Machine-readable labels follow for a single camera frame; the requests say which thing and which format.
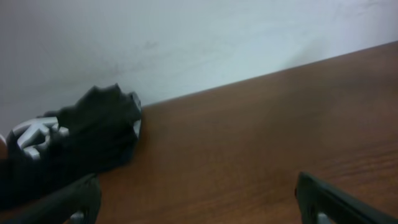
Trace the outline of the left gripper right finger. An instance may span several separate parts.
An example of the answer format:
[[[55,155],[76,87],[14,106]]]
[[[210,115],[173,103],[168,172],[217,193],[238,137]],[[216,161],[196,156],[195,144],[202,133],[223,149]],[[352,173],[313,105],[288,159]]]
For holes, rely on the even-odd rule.
[[[304,224],[386,224],[397,219],[352,197],[329,183],[300,172],[295,198]]]

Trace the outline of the dark green t-shirt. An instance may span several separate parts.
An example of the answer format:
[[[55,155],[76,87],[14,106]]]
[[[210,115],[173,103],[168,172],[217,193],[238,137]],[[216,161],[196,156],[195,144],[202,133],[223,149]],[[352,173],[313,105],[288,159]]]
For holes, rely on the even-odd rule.
[[[138,95],[112,85],[94,86],[74,105],[18,124],[1,159],[1,210],[128,163],[141,121]]]

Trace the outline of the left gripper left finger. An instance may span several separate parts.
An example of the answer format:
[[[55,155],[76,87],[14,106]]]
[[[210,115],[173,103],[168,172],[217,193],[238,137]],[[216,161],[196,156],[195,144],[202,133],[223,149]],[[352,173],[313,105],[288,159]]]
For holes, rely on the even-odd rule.
[[[99,214],[101,196],[97,175],[86,175],[3,220],[1,224],[92,224]]]

